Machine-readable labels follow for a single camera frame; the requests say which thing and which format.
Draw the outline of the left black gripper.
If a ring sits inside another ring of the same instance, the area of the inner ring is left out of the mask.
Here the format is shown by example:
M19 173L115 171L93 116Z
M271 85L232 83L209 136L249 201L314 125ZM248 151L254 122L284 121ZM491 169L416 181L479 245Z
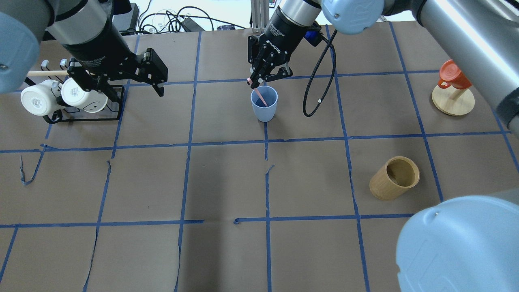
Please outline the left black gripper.
M141 55L134 54L111 20L100 33L83 44L63 44L82 69L69 69L71 78L84 91L95 91L110 97L108 79L132 79L152 85L158 96L164 96L168 68L153 48Z

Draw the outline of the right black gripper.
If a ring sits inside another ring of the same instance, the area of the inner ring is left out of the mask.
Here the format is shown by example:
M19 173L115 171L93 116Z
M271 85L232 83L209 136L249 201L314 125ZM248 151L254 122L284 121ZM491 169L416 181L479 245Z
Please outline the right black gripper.
M251 64L248 84L260 86L264 81L292 77L288 63L310 28L295 24L280 8L276 9L264 33L248 36L248 63Z

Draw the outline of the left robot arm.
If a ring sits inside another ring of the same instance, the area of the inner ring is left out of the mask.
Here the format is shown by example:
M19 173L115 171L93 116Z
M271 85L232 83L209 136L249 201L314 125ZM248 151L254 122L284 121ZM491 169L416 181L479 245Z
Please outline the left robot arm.
M130 79L164 95L167 66L152 48L132 52L97 0L2 0L0 32L2 94L23 84L49 32L72 55L67 72L84 91L116 101L109 81Z

